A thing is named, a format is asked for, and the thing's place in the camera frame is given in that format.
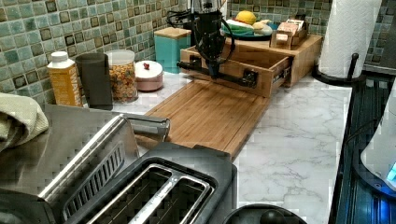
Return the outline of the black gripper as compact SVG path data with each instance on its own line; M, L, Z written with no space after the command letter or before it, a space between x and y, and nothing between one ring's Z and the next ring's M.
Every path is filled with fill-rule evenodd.
M221 34L222 14L217 10L195 14L195 43L198 52L209 61L208 70L213 79L219 75L219 56L225 37Z

